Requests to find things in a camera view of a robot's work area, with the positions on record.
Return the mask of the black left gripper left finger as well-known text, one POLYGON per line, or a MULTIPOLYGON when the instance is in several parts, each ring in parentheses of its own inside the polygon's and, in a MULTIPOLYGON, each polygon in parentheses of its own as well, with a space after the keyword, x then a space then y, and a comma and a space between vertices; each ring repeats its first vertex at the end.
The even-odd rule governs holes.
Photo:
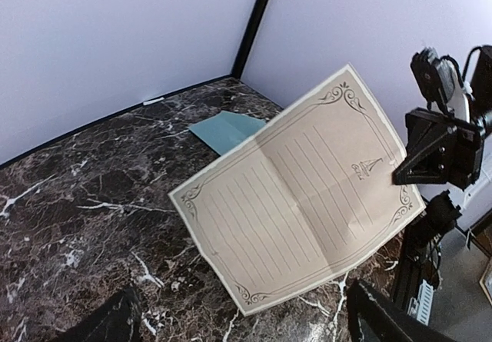
POLYGON ((57 341, 140 341, 141 301, 133 287, 122 289, 57 341))

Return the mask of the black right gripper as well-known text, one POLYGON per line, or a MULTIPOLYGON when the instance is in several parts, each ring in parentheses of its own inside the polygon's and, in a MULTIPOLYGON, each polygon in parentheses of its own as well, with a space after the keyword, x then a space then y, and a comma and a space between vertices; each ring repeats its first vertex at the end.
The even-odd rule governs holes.
POLYGON ((392 183, 452 184, 467 188, 480 177, 485 123, 462 121, 416 108, 405 115, 407 157, 392 173, 392 183))

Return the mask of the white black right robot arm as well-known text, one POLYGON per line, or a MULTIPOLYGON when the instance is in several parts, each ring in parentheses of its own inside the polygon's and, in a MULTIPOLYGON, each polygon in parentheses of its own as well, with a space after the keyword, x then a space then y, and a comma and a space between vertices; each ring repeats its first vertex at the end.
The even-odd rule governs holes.
POLYGON ((413 55, 411 71, 427 106, 405 116, 407 156, 392 174, 394 184, 465 189, 480 177, 491 133, 491 47, 472 51, 478 58, 470 81, 467 67, 434 48, 413 55))

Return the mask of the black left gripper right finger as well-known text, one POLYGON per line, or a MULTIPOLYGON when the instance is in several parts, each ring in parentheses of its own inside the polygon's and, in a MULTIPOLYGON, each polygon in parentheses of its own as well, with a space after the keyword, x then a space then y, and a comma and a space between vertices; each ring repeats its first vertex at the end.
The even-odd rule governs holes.
POLYGON ((347 328, 352 341, 450 341, 408 316, 361 279, 347 289, 347 328))

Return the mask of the light blue paper envelope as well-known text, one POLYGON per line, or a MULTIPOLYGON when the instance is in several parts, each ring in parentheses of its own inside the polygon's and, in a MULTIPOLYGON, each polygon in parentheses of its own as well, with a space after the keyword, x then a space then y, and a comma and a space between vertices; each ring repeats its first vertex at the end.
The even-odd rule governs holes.
POLYGON ((219 155, 228 153, 245 139, 257 133, 266 125, 262 119, 220 111, 188 127, 188 130, 201 139, 219 155))

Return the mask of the beige lined letter paper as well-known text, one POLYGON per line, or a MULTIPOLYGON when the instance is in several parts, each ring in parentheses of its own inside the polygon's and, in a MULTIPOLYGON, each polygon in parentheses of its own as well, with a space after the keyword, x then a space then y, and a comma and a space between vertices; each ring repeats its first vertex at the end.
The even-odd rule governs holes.
POLYGON ((424 209, 403 142, 351 65, 169 197, 243 315, 365 262, 424 209))

